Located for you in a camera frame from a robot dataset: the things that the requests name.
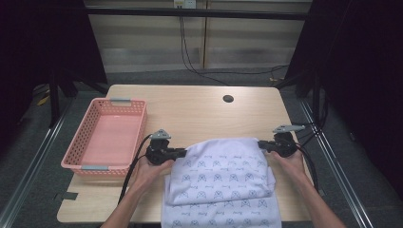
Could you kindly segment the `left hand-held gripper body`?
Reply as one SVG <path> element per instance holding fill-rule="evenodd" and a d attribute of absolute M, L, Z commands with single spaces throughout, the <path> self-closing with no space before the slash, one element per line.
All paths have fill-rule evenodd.
<path fill-rule="evenodd" d="M 146 148 L 145 156 L 154 165 L 161 165 L 169 160 L 167 146 L 171 136 L 164 130 L 159 129 L 150 136 L 150 145 Z"/>

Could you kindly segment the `white wall socket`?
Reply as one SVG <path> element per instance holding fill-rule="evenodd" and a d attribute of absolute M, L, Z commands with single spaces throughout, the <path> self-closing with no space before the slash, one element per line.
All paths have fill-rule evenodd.
<path fill-rule="evenodd" d="M 197 8 L 197 0 L 173 0 L 175 9 L 191 9 Z"/>

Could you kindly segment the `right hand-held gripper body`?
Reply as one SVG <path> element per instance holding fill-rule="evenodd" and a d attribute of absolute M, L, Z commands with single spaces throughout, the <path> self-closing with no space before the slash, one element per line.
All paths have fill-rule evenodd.
<path fill-rule="evenodd" d="M 300 131 L 304 125 L 280 125 L 273 130 L 277 153 L 288 158 L 297 151 L 297 146 L 291 134 L 292 131 Z"/>

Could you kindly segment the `person's left hand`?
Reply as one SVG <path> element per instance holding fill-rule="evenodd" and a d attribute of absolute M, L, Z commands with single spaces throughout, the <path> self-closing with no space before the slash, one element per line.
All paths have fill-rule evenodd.
<path fill-rule="evenodd" d="M 142 191 L 146 190 L 163 171 L 170 169 L 173 164 L 173 160 L 168 160 L 163 164 L 154 165 L 146 157 L 140 158 L 133 186 Z"/>

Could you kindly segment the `white patterned cloth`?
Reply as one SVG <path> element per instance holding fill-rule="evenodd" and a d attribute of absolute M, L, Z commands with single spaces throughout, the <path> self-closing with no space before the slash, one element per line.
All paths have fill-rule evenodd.
<path fill-rule="evenodd" d="M 193 144 L 164 179 L 162 228 L 281 228 L 276 180 L 255 138 Z"/>

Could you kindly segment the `black metal stand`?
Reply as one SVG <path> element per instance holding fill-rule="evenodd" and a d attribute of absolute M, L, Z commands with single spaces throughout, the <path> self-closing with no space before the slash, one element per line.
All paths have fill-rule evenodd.
<path fill-rule="evenodd" d="M 319 96 L 320 96 L 320 81 L 315 72 L 302 71 L 296 74 L 287 73 L 285 79 L 275 85 L 275 88 L 282 89 L 287 86 L 296 87 L 296 95 L 298 98 L 305 98 L 310 91 L 313 92 L 313 118 L 314 123 L 319 124 Z"/>
<path fill-rule="evenodd" d="M 81 82 L 94 90 L 107 94 L 107 89 L 96 82 L 93 82 L 84 76 L 66 68 L 59 70 L 52 69 L 48 77 L 49 97 L 51 118 L 49 127 L 53 127 L 61 119 L 61 111 L 59 106 L 59 90 L 68 98 L 74 98 L 78 94 L 75 82 Z"/>

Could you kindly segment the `black horizontal bar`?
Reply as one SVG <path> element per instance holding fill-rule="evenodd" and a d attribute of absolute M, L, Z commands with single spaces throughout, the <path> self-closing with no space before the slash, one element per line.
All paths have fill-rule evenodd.
<path fill-rule="evenodd" d="M 87 7 L 88 14 L 102 15 L 136 15 L 136 16 L 182 16 L 205 18 L 243 18 L 267 20 L 296 20 L 305 21 L 311 18 L 308 13 L 245 11 L 221 9 L 149 9 L 149 8 L 106 8 Z"/>

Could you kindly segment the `pink plastic basket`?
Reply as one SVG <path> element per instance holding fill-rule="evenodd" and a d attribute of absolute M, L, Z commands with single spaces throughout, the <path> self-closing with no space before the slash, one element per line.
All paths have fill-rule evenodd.
<path fill-rule="evenodd" d="M 146 102 L 95 98 L 61 166 L 77 175 L 125 176 L 144 138 Z"/>

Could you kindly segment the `person's right hand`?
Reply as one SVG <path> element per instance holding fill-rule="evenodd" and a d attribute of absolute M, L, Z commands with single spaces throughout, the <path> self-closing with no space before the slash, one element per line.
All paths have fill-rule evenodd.
<path fill-rule="evenodd" d="M 271 151 L 270 155 L 280 164 L 282 170 L 295 185 L 298 185 L 307 179 L 303 164 L 303 156 L 299 150 L 287 158 L 283 158 L 276 151 Z"/>

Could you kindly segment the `black curtain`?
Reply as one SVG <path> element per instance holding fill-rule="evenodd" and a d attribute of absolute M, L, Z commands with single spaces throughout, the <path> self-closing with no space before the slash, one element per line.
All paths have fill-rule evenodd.
<path fill-rule="evenodd" d="M 403 199 L 403 0 L 312 0 L 287 73 L 315 72 Z"/>
<path fill-rule="evenodd" d="M 0 0 L 0 155 L 29 108 L 33 89 L 105 84 L 104 64 L 84 0 Z"/>

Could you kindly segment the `metal floor rail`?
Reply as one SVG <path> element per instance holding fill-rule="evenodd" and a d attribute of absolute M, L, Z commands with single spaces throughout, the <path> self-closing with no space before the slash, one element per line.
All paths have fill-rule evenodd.
<path fill-rule="evenodd" d="M 55 122 L 50 104 L 33 104 L 23 116 L 0 160 L 0 228 L 13 224 L 73 101 L 65 98 L 60 102 Z"/>
<path fill-rule="evenodd" d="M 325 136 L 325 133 L 320 130 L 315 123 L 311 125 L 311 128 L 321 149 L 321 152 L 330 165 L 330 168 L 336 178 L 337 184 L 345 200 L 347 201 L 358 226 L 360 228 L 374 228 L 365 207 L 357 196 L 353 186 L 349 182 L 343 168 L 341 167 L 340 162 L 338 161 L 334 149 Z"/>

